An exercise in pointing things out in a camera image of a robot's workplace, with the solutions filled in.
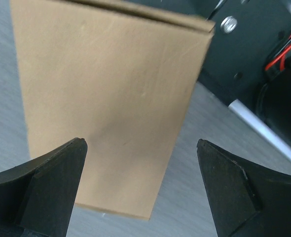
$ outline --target screw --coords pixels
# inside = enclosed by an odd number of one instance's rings
[[[225,34],[229,34],[236,28],[237,25],[238,21],[233,16],[228,16],[222,21],[220,27]]]

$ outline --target box flap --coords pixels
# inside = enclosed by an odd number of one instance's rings
[[[137,16],[148,20],[181,26],[192,30],[210,33],[215,24],[200,16],[187,16],[174,12],[164,11],[153,7],[139,5],[120,0],[59,0],[90,5],[107,10],[121,12],[131,16]]]

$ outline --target gray surface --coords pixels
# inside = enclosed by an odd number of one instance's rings
[[[291,174],[291,164],[198,84],[150,221],[75,207],[68,236],[215,237],[196,155],[199,138]],[[28,160],[26,128],[8,0],[0,0],[0,171]]]

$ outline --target cardboard box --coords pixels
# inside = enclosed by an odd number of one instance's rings
[[[31,157],[85,138],[76,204],[149,219],[214,24],[111,0],[11,12]]]

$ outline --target hole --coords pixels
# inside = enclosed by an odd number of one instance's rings
[[[250,0],[241,0],[241,4],[244,5],[244,4],[247,4]]]
[[[238,72],[236,75],[234,75],[234,79],[239,80],[243,77],[243,73],[242,72]]]
[[[278,40],[282,40],[283,38],[285,38],[285,31],[279,31],[278,32]]]

